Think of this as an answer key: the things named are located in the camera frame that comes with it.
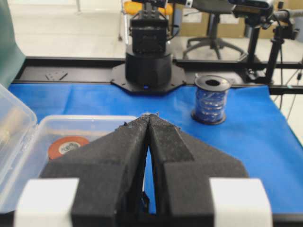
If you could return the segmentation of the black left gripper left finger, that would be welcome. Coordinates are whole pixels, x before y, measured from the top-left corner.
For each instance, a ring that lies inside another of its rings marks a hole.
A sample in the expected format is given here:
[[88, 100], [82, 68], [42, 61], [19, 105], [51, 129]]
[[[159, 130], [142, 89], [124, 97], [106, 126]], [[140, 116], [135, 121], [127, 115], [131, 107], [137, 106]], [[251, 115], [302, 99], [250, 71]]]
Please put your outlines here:
[[51, 160], [30, 180], [14, 214], [16, 227], [115, 227], [118, 212], [142, 191], [145, 136], [142, 116], [112, 133]]

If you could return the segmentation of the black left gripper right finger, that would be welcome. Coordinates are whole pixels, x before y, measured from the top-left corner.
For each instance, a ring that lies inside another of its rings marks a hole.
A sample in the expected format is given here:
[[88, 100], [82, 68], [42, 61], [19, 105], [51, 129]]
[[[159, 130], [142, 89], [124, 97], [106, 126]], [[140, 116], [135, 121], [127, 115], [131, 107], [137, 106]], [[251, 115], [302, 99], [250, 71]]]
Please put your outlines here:
[[243, 163], [155, 115], [149, 136], [157, 211], [172, 227], [270, 227], [262, 182]]

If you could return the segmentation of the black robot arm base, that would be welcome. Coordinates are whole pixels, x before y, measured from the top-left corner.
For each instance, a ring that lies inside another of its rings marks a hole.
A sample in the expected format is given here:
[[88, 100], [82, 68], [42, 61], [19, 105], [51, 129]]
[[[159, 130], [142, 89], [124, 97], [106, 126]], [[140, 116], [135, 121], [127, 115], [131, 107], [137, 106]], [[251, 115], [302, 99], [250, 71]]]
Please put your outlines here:
[[130, 93], [164, 94], [186, 84], [185, 71], [172, 61], [169, 21], [159, 11], [166, 0], [143, 0], [130, 20], [132, 44], [125, 63], [114, 67], [110, 82]]

